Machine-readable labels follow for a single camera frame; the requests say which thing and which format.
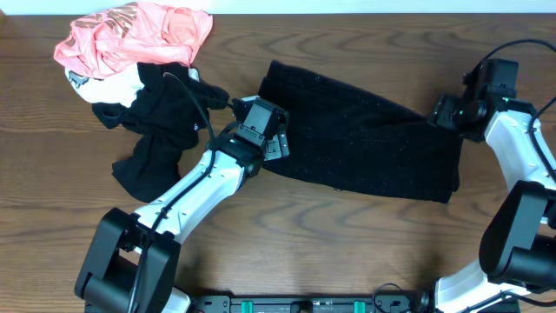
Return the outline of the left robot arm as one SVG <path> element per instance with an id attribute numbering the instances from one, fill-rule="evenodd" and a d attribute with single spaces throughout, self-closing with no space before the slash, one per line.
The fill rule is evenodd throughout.
<path id="1" fill-rule="evenodd" d="M 182 244 L 209 212 L 288 155 L 289 114 L 260 98 L 234 102 L 236 120 L 208 143 L 199 163 L 156 200 L 128 214 L 114 208 L 97 225 L 76 280 L 87 312 L 186 312 L 176 288 Z"/>

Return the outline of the black velvet skirt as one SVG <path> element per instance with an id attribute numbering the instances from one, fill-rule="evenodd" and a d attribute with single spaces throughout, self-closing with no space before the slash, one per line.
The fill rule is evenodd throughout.
<path id="1" fill-rule="evenodd" d="M 289 114 L 277 175 L 334 189 L 447 203 L 460 187 L 462 140 L 374 93 L 273 61 L 259 96 Z"/>

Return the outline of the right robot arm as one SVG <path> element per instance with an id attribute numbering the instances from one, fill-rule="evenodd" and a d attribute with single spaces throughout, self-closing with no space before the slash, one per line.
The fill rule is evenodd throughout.
<path id="1" fill-rule="evenodd" d="M 493 150 L 508 195 L 486 228 L 479 257 L 434 287 L 437 312 L 516 312 L 532 294 L 555 288 L 555 159 L 539 112 L 516 97 L 518 63 L 485 59 L 464 76 L 461 97 L 443 96 L 429 124 Z"/>

